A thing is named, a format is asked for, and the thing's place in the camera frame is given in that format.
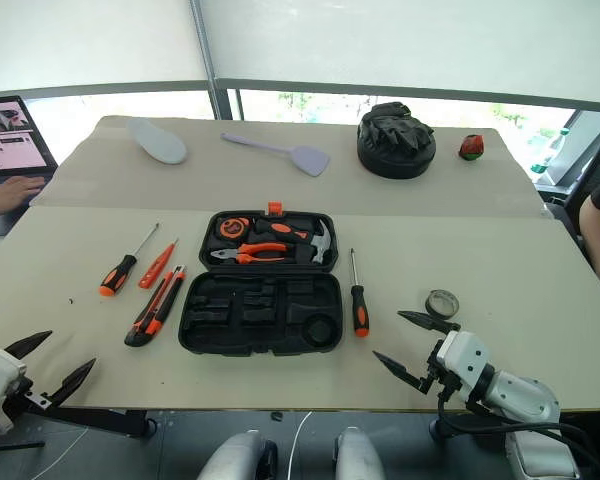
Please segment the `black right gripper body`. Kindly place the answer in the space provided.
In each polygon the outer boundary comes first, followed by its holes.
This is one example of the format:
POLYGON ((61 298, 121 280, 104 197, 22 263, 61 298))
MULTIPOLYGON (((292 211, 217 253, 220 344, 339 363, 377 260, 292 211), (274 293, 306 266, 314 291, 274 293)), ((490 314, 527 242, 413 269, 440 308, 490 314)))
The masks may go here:
POLYGON ((461 389, 462 383, 457 374, 447 370, 437 359, 437 354, 441 350, 442 345, 443 340, 438 340, 427 359, 427 377, 424 384, 424 393, 427 394, 434 383, 439 383, 442 386, 442 390, 438 393, 438 397, 442 401, 448 401, 456 391, 461 389))

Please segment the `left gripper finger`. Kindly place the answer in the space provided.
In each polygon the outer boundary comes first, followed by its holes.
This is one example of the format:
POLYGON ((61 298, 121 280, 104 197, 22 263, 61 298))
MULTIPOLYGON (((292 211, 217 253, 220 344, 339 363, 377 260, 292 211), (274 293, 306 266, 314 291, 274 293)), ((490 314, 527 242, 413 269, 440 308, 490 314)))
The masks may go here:
POLYGON ((82 385, 93 368, 95 362, 96 359, 92 358, 65 377, 61 382, 61 386, 49 396, 51 404, 61 405, 65 400, 67 400, 82 385))
POLYGON ((4 350, 16 359, 23 359, 29 353, 34 351, 52 333, 52 330, 34 333, 12 343, 8 347, 5 347, 4 350))

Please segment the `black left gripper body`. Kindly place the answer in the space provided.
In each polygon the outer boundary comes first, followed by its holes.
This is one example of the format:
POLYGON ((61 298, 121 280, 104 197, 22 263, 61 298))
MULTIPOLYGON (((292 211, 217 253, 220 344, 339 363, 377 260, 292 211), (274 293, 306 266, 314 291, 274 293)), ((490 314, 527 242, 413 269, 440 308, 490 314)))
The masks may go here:
POLYGON ((52 406, 51 400, 33 391, 33 381, 26 376, 18 377, 10 391, 10 415, 20 416, 26 412, 43 412, 52 406))

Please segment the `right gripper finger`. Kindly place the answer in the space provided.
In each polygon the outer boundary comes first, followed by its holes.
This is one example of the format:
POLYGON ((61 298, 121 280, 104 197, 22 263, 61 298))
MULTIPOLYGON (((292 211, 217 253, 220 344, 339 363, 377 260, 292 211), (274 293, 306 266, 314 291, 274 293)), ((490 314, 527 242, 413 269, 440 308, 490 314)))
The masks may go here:
POLYGON ((401 363, 391 359, 390 357, 378 352, 373 351, 374 356, 384 365, 384 367, 396 378, 407 383, 415 390, 426 394, 429 391, 429 383, 426 378, 417 378, 408 372, 406 367, 401 363))
POLYGON ((451 331, 459 331, 460 325, 455 322, 437 319, 427 313, 415 311, 398 311, 397 314, 411 323, 426 329, 440 333, 450 333, 451 331))

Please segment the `bystander bare hand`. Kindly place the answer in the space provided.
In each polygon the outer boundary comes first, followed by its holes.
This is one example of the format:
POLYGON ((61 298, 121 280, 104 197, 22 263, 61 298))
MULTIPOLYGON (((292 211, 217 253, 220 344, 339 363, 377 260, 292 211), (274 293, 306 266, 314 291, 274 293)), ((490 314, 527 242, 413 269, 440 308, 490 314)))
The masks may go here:
POLYGON ((43 177, 14 176, 0 184, 0 215, 16 209, 45 185, 43 177))

